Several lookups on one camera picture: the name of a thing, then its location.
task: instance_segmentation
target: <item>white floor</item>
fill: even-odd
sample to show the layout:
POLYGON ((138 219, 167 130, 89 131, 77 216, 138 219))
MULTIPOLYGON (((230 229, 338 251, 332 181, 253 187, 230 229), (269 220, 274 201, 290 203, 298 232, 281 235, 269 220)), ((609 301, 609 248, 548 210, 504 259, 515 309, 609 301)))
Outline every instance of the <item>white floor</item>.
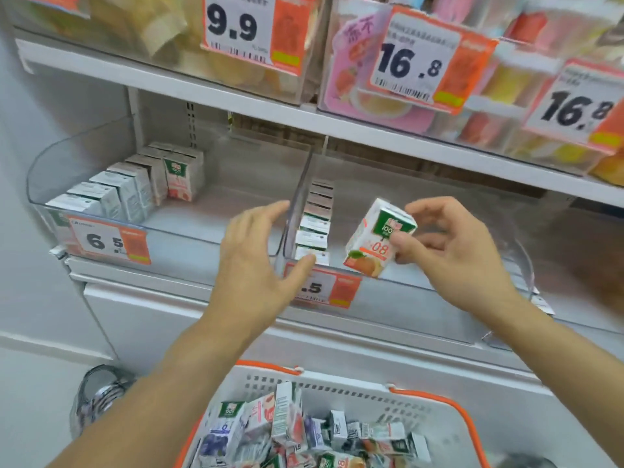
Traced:
POLYGON ((44 468, 71 441, 69 413, 90 365, 0 347, 0 465, 44 468))

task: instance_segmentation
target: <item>white shelf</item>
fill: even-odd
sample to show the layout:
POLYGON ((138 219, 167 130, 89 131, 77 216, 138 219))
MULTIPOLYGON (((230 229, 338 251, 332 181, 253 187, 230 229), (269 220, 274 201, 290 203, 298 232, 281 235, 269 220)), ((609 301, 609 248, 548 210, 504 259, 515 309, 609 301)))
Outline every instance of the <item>white shelf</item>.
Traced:
POLYGON ((335 117, 316 111, 314 105, 286 105, 22 30, 16 30, 16 33, 19 54, 26 63, 43 64, 407 156, 624 207, 624 188, 599 180, 335 117))

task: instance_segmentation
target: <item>person's left hand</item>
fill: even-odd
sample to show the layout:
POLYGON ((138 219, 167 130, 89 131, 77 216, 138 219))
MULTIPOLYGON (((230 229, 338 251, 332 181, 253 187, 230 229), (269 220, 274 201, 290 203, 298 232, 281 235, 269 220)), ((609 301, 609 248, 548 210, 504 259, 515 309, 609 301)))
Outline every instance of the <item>person's left hand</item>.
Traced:
POLYGON ((273 223, 290 202, 281 201, 234 217, 221 242, 219 272, 208 309, 200 319, 247 344, 266 330, 295 298, 316 256, 309 255, 280 279, 269 263, 268 239, 273 223))

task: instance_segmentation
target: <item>white shopping basket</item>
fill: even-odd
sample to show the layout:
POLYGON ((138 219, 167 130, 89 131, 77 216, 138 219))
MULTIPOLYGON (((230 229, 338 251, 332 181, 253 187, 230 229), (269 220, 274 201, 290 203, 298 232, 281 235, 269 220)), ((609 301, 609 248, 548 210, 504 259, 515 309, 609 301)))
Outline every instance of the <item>white shopping basket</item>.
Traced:
POLYGON ((258 361, 238 361, 210 401, 174 468, 200 468, 200 442, 217 415, 221 401, 253 401, 275 390, 282 381, 303 389, 306 415, 323 419, 330 409, 343 410, 348 421, 398 422, 408 432, 424 435, 432 468, 490 468, 479 435, 468 413, 455 401, 434 394, 293 370, 258 361))

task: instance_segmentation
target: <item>person's left arm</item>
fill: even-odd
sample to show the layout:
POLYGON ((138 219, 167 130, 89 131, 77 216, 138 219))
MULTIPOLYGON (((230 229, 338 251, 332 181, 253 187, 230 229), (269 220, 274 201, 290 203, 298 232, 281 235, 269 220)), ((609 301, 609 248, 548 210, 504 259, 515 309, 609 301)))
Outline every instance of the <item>person's left arm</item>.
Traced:
POLYGON ((203 316, 183 332, 148 377, 48 468, 172 468, 193 425, 246 348, 296 296, 315 264, 306 256, 286 279, 269 264, 267 241, 288 202, 231 220, 203 316))

